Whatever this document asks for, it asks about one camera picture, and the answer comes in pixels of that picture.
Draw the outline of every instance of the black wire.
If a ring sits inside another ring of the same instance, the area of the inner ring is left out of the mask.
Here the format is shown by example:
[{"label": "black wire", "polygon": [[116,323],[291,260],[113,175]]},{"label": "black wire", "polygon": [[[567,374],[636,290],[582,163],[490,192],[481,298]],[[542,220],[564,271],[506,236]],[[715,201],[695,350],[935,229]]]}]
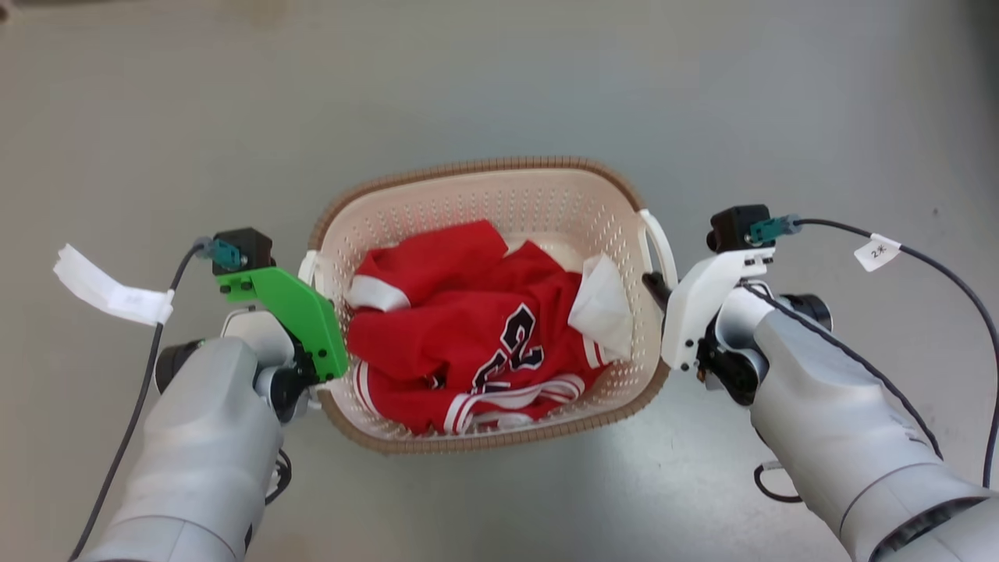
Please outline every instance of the black wire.
[{"label": "black wire", "polygon": [[[836,222],[836,221],[829,221],[823,219],[798,219],[794,221],[794,224],[795,225],[817,224],[822,226],[830,226],[832,228],[838,228],[840,230],[845,230],[847,232],[859,234],[860,236],[864,236],[867,238],[871,237],[871,233],[867,232],[866,230],[862,230],[855,226],[850,226],[848,224],[843,224],[841,222]],[[954,282],[955,285],[960,287],[961,290],[964,291],[964,294],[967,295],[969,299],[971,299],[971,302],[975,305],[975,308],[978,310],[978,314],[982,317],[982,320],[985,322],[985,327],[989,331],[989,339],[992,340],[992,352],[995,355],[996,359],[996,376],[997,379],[999,379],[999,334],[997,334],[996,332],[995,322],[992,321],[992,316],[989,314],[988,309],[985,308],[985,304],[982,302],[982,299],[978,298],[978,295],[976,295],[975,292],[971,290],[971,287],[969,287],[968,284],[965,283],[963,279],[958,277],[956,273],[954,273],[953,271],[951,271],[950,269],[948,269],[946,266],[936,261],[935,259],[927,256],[926,254],[918,250],[910,248],[905,244],[902,244],[899,247],[899,250],[903,253],[909,254],[910,256],[922,261],[923,263],[931,266],[933,269],[942,273],[944,276],[947,277],[947,279],[950,279],[951,281]],[[995,404],[992,406],[992,424],[991,427],[989,428],[989,440],[985,444],[985,463],[982,466],[982,486],[985,488],[990,487],[990,484],[992,483],[992,457],[995,455],[997,434],[999,434],[999,394],[996,395]]]},{"label": "black wire", "polygon": [[801,503],[801,496],[781,496],[780,494],[774,494],[770,490],[766,489],[763,485],[760,475],[763,474],[763,465],[756,467],[756,470],[752,471],[752,481],[756,483],[756,487],[759,491],[763,493],[764,496],[770,498],[771,500],[783,502],[783,503]]},{"label": "black wire", "polygon": [[902,403],[902,407],[905,408],[905,411],[908,412],[909,415],[916,420],[916,424],[919,426],[919,429],[921,429],[923,433],[926,435],[926,439],[929,440],[930,445],[933,447],[933,452],[936,453],[936,456],[940,457],[940,460],[943,460],[943,453],[940,452],[940,445],[939,443],[937,443],[936,436],[933,435],[932,431],[930,431],[930,428],[926,425],[926,422],[923,421],[922,416],[919,415],[919,412],[916,411],[916,408],[912,405],[912,403],[909,402],[909,399],[906,398],[904,394],[902,394],[902,391],[899,390],[898,387],[896,387],[894,384],[892,384],[890,380],[888,380],[888,377],[886,377],[884,373],[878,371],[877,368],[874,367],[874,365],[871,365],[869,361],[861,357],[860,354],[858,354],[857,352],[850,349],[848,345],[836,339],[832,334],[825,331],[821,327],[812,324],[798,313],[788,309],[784,305],[775,301],[772,297],[770,297],[770,295],[767,295],[765,293],[760,293],[751,285],[743,285],[743,288],[752,293],[753,295],[756,295],[756,297],[763,299],[764,301],[766,301],[768,305],[784,313],[785,316],[794,319],[799,324],[804,326],[808,331],[817,334],[820,338],[825,340],[826,343],[839,348],[839,350],[845,353],[846,356],[849,357],[850,359],[853,359],[857,363],[863,365],[864,368],[867,369],[867,371],[874,376],[874,378],[881,381],[881,384],[883,384],[884,387],[888,389],[888,392],[890,392],[892,396],[898,398],[898,400]]},{"label": "black wire", "polygon": [[[187,254],[184,255],[184,259],[181,260],[180,266],[177,268],[177,273],[174,274],[174,280],[170,283],[170,289],[176,291],[177,286],[181,283],[181,277],[184,275],[184,270],[187,269],[188,263],[191,258],[201,250],[204,246],[202,244],[195,244],[188,250]],[[149,393],[149,384],[153,380],[153,368],[156,366],[156,354],[160,350],[160,337],[163,336],[163,324],[158,323],[156,325],[156,331],[153,332],[153,343],[149,348],[149,358],[146,361],[146,374],[142,378],[142,386],[139,388],[139,398],[135,401],[135,408],[132,410],[132,417],[128,421],[128,427],[125,428],[125,435],[122,437],[121,444],[118,445],[118,451],[115,452],[115,458],[111,461],[111,468],[108,469],[107,475],[104,477],[104,484],[101,486],[100,493],[97,494],[97,500],[94,501],[94,507],[90,510],[90,518],[87,519],[87,525],[83,528],[83,533],[80,534],[80,540],[76,543],[76,548],[73,549],[73,554],[70,555],[70,562],[76,560],[80,557],[83,552],[83,547],[87,545],[87,539],[90,538],[90,533],[94,530],[94,524],[97,523],[97,516],[101,513],[101,507],[104,505],[104,500],[108,496],[108,490],[111,489],[111,482],[115,479],[115,473],[118,472],[118,466],[122,462],[122,458],[125,456],[125,450],[128,449],[129,441],[132,440],[132,434],[135,433],[135,428],[139,424],[139,414],[142,413],[142,406],[146,402],[146,395]]]},{"label": "black wire", "polygon": [[281,458],[275,463],[278,465],[278,485],[270,495],[264,498],[264,505],[271,505],[271,502],[278,499],[278,496],[287,490],[288,485],[292,483],[292,459],[288,458],[284,449],[278,449],[278,454],[281,455]]}]

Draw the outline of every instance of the brown basket rim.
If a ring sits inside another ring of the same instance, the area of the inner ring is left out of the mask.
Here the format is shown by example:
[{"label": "brown basket rim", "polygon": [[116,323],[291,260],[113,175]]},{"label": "brown basket rim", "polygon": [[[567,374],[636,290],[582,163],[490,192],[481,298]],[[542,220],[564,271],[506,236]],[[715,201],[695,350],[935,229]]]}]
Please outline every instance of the brown basket rim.
[{"label": "brown basket rim", "polygon": [[[313,228],[312,235],[309,237],[309,249],[318,251],[323,243],[323,239],[326,237],[327,231],[330,229],[330,225],[333,224],[333,219],[351,202],[370,193],[410,183],[445,177],[505,170],[530,169],[582,170],[596,174],[620,190],[635,211],[640,211],[645,208],[644,202],[638,195],[638,192],[635,191],[634,187],[632,187],[627,180],[607,166],[588,158],[577,158],[572,156],[532,156],[474,160],[384,176],[355,187],[346,195],[335,199],[332,203],[330,203],[330,205],[327,206],[319,220],[316,221],[316,226]],[[625,418],[633,416],[638,413],[639,410],[647,406],[648,403],[652,401],[652,398],[659,393],[659,390],[662,388],[662,385],[668,376],[669,366],[660,360],[656,366],[655,373],[652,374],[652,378],[648,381],[648,384],[645,385],[645,388],[643,388],[642,391],[630,402],[610,410],[609,412],[603,412],[601,414],[575,421],[559,423],[547,427],[539,427],[537,429],[530,429],[526,431],[501,433],[497,435],[485,434],[470,438],[437,441],[416,439],[408,441],[393,441],[373,437],[358,429],[349,419],[347,419],[347,416],[345,416],[340,407],[337,406],[337,401],[333,398],[333,394],[329,390],[321,390],[318,394],[320,403],[323,406],[323,411],[326,412],[327,417],[330,418],[333,425],[336,426],[341,433],[347,436],[348,439],[354,441],[362,447],[385,454],[457,453],[482,449],[494,449],[517,443],[530,443],[533,441],[540,441],[542,439],[550,439],[552,437],[571,435],[573,433],[579,433],[580,431],[595,429],[597,427],[621,421]]]}]

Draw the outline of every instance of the white plastic basket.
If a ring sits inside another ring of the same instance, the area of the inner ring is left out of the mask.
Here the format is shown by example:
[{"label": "white plastic basket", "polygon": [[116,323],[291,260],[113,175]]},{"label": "white plastic basket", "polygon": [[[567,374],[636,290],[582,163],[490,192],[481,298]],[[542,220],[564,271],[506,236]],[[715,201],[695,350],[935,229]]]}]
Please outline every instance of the white plastic basket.
[{"label": "white plastic basket", "polygon": [[384,453],[467,451],[567,435],[626,418],[644,407],[668,374],[660,361],[662,316],[641,283],[652,271],[652,241],[666,284],[676,268],[662,228],[617,174],[586,159],[509,158],[452,164],[382,178],[334,201],[318,221],[300,277],[329,297],[345,337],[352,314],[344,300],[369,249],[413,234],[489,219],[511,243],[530,239],[563,267],[603,252],[617,264],[634,316],[631,359],[612,365],[596,385],[533,425],[474,428],[465,435],[416,436],[365,409],[350,377],[319,392],[344,434]]}]

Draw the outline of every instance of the white cloth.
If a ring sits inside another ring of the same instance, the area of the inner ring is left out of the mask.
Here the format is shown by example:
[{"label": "white cloth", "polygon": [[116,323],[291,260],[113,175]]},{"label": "white cloth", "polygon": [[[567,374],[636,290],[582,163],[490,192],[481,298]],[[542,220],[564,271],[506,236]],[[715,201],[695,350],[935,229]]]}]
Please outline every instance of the white cloth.
[{"label": "white cloth", "polygon": [[582,283],[568,325],[600,344],[607,361],[631,357],[631,308],[620,272],[606,254],[582,262]]}]

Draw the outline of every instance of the gray floor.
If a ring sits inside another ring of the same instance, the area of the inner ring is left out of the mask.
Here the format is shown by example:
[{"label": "gray floor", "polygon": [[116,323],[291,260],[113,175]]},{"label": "gray floor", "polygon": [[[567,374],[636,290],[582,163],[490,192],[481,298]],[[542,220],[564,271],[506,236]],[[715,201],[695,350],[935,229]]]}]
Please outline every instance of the gray floor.
[{"label": "gray floor", "polygon": [[[320,206],[357,182],[572,154],[637,184],[680,271],[706,255],[712,213],[762,202],[921,248],[999,310],[996,27],[972,24],[980,4],[41,4],[0,27],[5,560],[69,552],[151,333],[59,285],[66,242],[160,288],[196,236],[255,225],[295,267]],[[772,280],[825,297],[977,478],[985,331],[911,260],[865,274],[861,244],[809,229],[781,244]],[[166,340],[212,335],[227,310],[201,264]],[[627,422],[465,456],[386,458],[313,416],[287,432],[295,481],[249,560],[845,560],[805,508],[753,488],[771,457],[747,419],[679,373]]]}]

